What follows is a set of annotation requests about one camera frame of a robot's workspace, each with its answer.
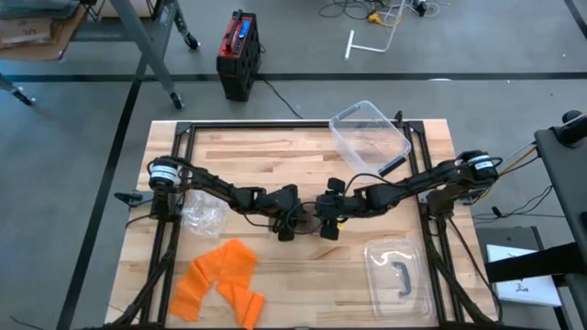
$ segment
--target wood grain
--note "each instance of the wood grain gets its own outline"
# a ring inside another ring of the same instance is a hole
[[[425,120],[425,125],[433,163],[454,158],[447,122]],[[170,152],[174,127],[175,122],[152,123],[137,189],[148,190],[149,175],[145,167],[153,158]],[[414,148],[419,155],[419,145]],[[348,180],[354,174],[337,154],[329,131],[319,128],[199,129],[192,163],[237,186],[258,185],[271,191],[295,183],[303,201],[313,201],[316,195],[323,193],[329,177]],[[419,166],[424,168],[421,160]],[[405,163],[386,179],[394,182],[410,175],[409,165]],[[355,184],[360,186],[373,183],[373,180],[359,178]],[[148,207],[142,207],[130,217],[148,211]],[[267,221],[259,216],[252,216],[251,220]],[[469,208],[457,206],[453,220],[482,265]],[[147,278],[155,227],[154,221],[146,220],[127,230],[110,300],[110,304],[118,309],[124,309],[132,301]],[[402,201],[386,215],[349,220],[335,242],[319,236],[297,236],[293,242],[281,243],[267,229],[251,226],[241,215],[229,212],[227,225],[219,239],[197,236],[187,228],[182,230],[174,282],[186,272],[190,260],[219,247],[230,238],[238,238],[259,258],[250,285],[266,299],[258,327],[434,326],[436,317],[425,313],[434,311],[434,308],[426,307],[424,300],[416,304],[413,313],[393,320],[377,320],[371,307],[364,260],[365,244],[373,239],[412,237],[421,243],[421,236],[415,198]],[[491,294],[450,229],[448,236],[459,282],[479,307],[494,318]],[[422,262],[425,270],[422,277],[429,281],[426,264]],[[446,283],[443,281],[442,284],[447,313],[453,318],[449,292]],[[156,292],[154,311],[159,296],[160,293]],[[120,315],[116,308],[109,308],[106,321]],[[231,308],[214,290],[206,295],[198,322],[186,323],[173,315],[167,320],[169,327],[238,327]]]

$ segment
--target clear plastic container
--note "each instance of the clear plastic container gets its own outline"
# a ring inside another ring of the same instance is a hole
[[[411,238],[373,240],[365,247],[373,313],[380,320],[434,318],[432,291]]]
[[[360,101],[330,119],[338,153],[357,173],[381,175],[407,156],[412,146],[369,101]]]

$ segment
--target black floor stripe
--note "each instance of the black floor stripe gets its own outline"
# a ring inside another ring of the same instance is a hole
[[[143,74],[146,68],[147,62],[141,59],[141,62],[137,68],[137,76]],[[85,274],[90,265],[95,240],[98,236],[100,223],[102,222],[102,215],[104,214],[106,201],[108,200],[108,194],[110,194],[110,187],[112,186],[112,181],[116,172],[116,165],[120,159],[122,146],[125,141],[125,136],[127,135],[128,124],[130,122],[130,118],[132,117],[135,103],[138,99],[138,92],[140,90],[141,84],[142,81],[136,78],[130,86],[127,101],[125,102],[125,107],[122,111],[120,119],[118,120],[118,127],[116,128],[116,134],[114,136],[114,141],[112,142],[112,148],[108,154],[108,160],[104,168],[102,181],[100,182],[100,187],[98,188],[98,193],[95,197],[94,207],[92,208],[92,213],[90,215],[90,221],[88,222],[85,235],[83,236],[82,248],[80,249],[80,254],[78,255],[77,261],[75,263],[72,281],[70,282],[67,295],[65,296],[63,307],[61,308],[61,314],[57,323],[57,330],[69,330],[72,325],[73,317],[75,316],[75,308],[77,307],[80,294],[82,293],[83,281],[85,280]]]
[[[577,23],[577,26],[579,26],[579,29],[581,30],[583,36],[587,39],[587,24],[585,24],[585,20],[581,16],[579,9],[577,9],[577,6],[575,5],[575,3],[572,0],[565,0],[565,4],[567,5],[567,8],[569,9],[570,14],[572,15],[572,18],[575,20],[575,23]]]
[[[261,73],[267,81],[520,81],[520,80],[587,80],[587,71],[579,72],[496,72],[496,73]],[[7,75],[14,83],[131,83],[134,74],[52,74]],[[178,83],[217,82],[217,74],[172,74]],[[143,82],[156,82],[154,75],[145,75]]]

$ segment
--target orange towel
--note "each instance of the orange towel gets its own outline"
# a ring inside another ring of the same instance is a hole
[[[170,313],[197,321],[202,299],[218,280],[216,290],[235,310],[237,322],[252,329],[263,307],[263,296],[248,290],[256,264],[257,257],[236,239],[195,258],[176,286]]]

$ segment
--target concrete floor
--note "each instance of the concrete floor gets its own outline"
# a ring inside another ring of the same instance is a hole
[[[587,42],[562,0],[453,0],[434,18],[406,15],[390,52],[353,50],[342,61],[349,29],[365,43],[383,30],[345,17],[316,14],[327,1],[183,0],[188,25],[203,42],[190,52],[172,34],[166,62],[174,73],[212,73],[227,17],[236,8],[258,14],[268,50],[262,72],[587,72]],[[577,4],[587,15],[587,4]],[[284,39],[289,32],[290,39]],[[129,43],[73,43],[65,61],[1,62],[5,74],[132,74],[138,51]],[[38,104],[28,108],[0,93],[0,328],[24,329],[12,315],[44,329],[55,327],[83,240],[98,185],[127,98],[126,82],[22,83]],[[587,82],[377,81],[273,82],[305,118],[330,118],[359,100],[386,115],[403,110],[411,118],[447,118],[457,151],[484,149],[506,156],[529,142],[537,129],[559,122],[570,109],[584,110]],[[152,120],[291,119],[287,107],[263,83],[245,104],[225,100],[219,82],[182,82],[186,108],[174,110],[156,82],[142,84],[113,192],[130,191]],[[512,210],[548,185],[543,166],[533,163],[510,175],[473,207]],[[537,212],[559,214],[554,196]],[[102,323],[122,245],[127,208],[110,197],[78,304],[73,328]],[[559,219],[512,217],[491,226],[537,226],[546,247],[572,241]],[[572,306],[569,295],[565,302]],[[581,328],[572,307],[570,317]],[[550,309],[505,304],[505,323],[556,329]]]

